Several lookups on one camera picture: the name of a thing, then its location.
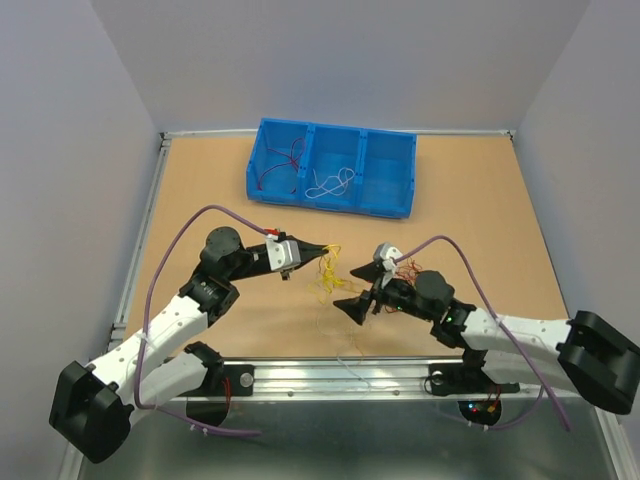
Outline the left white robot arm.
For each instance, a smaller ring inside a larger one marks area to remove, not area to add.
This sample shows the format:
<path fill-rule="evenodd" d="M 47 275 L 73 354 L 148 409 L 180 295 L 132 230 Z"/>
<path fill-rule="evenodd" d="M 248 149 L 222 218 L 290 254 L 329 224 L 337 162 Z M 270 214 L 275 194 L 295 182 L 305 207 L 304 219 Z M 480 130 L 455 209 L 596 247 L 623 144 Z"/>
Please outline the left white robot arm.
<path fill-rule="evenodd" d="M 215 392 L 224 361 L 193 338 L 238 299 L 235 281 L 272 273 L 288 279 L 326 251 L 275 230 L 255 246 L 244 246 L 231 227 L 212 230 L 191 277 L 158 315 L 144 317 L 142 328 L 108 353 L 86 365 L 73 361 L 61 371 L 50 425 L 86 459 L 100 463 L 147 413 L 182 393 Z"/>

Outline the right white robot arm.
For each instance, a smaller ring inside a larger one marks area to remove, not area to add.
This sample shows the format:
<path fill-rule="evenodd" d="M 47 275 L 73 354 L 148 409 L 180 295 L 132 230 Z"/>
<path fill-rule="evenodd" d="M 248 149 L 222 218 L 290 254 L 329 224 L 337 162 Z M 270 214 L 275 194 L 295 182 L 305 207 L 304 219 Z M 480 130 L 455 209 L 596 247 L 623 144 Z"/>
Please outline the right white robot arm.
<path fill-rule="evenodd" d="M 412 282 L 393 278 L 375 263 L 353 270 L 370 283 L 357 297 L 334 301 L 356 324 L 390 308 L 432 324 L 441 344 L 460 349 L 460 378 L 472 390 L 496 384 L 538 384 L 580 395 L 590 404 L 628 415 L 639 388 L 639 347 L 600 315 L 535 320 L 492 315 L 457 300 L 437 271 Z"/>

